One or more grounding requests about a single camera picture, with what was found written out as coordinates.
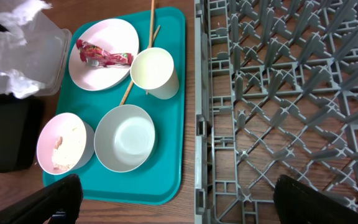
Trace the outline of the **cream plastic cup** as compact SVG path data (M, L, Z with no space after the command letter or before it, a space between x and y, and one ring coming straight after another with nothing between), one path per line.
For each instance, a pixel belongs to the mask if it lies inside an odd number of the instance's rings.
M136 86L161 100L172 98L179 90L173 57L165 49L143 50L132 62L130 73Z

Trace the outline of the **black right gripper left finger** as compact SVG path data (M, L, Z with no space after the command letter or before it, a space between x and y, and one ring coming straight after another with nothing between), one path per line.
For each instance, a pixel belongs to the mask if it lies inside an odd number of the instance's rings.
M0 211L0 223L75 223L83 200L80 178L70 174Z

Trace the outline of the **pink round plate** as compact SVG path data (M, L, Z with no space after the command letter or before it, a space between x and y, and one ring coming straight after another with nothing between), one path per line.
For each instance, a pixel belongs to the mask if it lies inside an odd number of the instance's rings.
M139 53L139 37L135 28L122 19L106 19L87 28L80 40L97 45L110 54L128 53L135 57ZM129 75L128 65L94 67L81 61L77 47L71 50L68 71L73 82L80 88L98 91L111 88Z

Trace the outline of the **rice food waste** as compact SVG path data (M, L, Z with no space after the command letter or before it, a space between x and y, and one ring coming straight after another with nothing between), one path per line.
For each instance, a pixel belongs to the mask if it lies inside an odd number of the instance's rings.
M80 160L86 144L84 127L72 126L63 129L52 152L54 169L72 169Z

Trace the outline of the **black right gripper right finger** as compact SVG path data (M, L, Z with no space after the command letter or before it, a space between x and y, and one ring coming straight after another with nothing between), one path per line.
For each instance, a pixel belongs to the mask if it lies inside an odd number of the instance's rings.
M281 175L273 202L281 223L358 224L358 213L312 188Z

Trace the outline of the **grey-white bowl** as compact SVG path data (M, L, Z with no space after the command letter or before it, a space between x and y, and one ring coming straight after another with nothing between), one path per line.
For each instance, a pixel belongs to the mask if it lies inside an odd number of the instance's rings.
M125 173L139 168L154 152L157 133L150 115L136 105L108 111L94 134L94 150L110 171Z

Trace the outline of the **red snack wrapper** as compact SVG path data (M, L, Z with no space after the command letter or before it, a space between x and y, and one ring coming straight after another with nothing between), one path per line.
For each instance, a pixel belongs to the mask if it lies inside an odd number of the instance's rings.
M75 45L80 52L80 60L92 67L130 66L134 59L130 53L111 54L81 39L78 39Z

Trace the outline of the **white napkin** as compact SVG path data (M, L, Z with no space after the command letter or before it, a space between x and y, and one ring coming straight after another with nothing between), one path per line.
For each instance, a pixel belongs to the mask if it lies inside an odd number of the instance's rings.
M50 36L36 31L37 16L52 5L45 1L0 0L0 77L7 78L6 93L23 99L48 87L53 50Z

